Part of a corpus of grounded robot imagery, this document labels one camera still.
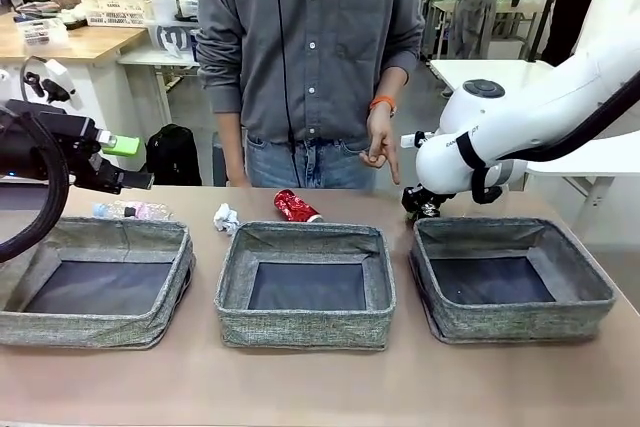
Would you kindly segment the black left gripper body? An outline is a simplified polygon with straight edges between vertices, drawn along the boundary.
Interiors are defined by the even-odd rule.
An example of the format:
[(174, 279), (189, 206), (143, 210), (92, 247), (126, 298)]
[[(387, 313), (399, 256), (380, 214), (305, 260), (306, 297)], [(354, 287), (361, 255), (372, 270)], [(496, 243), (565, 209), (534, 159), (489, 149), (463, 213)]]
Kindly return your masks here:
[[(6, 107), (15, 114), (32, 114), (58, 143), (69, 173), (87, 170), (96, 154), (96, 126), (93, 119), (67, 114), (62, 108), (12, 99)], [(48, 172), (36, 143), (11, 118), (1, 114), (1, 175), (47, 180)]]

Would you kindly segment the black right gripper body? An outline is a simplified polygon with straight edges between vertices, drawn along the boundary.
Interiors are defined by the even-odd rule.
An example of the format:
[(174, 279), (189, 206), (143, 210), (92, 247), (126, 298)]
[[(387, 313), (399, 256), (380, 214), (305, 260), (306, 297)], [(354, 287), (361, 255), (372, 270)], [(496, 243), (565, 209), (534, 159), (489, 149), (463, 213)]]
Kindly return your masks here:
[(404, 189), (402, 206), (407, 213), (439, 213), (441, 206), (453, 198), (453, 194), (435, 194), (417, 185)]

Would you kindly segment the person's left hand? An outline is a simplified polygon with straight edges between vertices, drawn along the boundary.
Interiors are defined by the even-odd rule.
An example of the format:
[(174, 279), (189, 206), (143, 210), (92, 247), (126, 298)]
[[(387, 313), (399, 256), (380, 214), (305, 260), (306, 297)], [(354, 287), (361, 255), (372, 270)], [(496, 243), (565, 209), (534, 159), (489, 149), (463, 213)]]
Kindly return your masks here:
[(387, 102), (376, 104), (367, 119), (370, 145), (367, 151), (359, 154), (360, 160), (375, 169), (389, 166), (392, 181), (400, 184), (400, 172), (396, 140), (392, 125), (392, 108)]

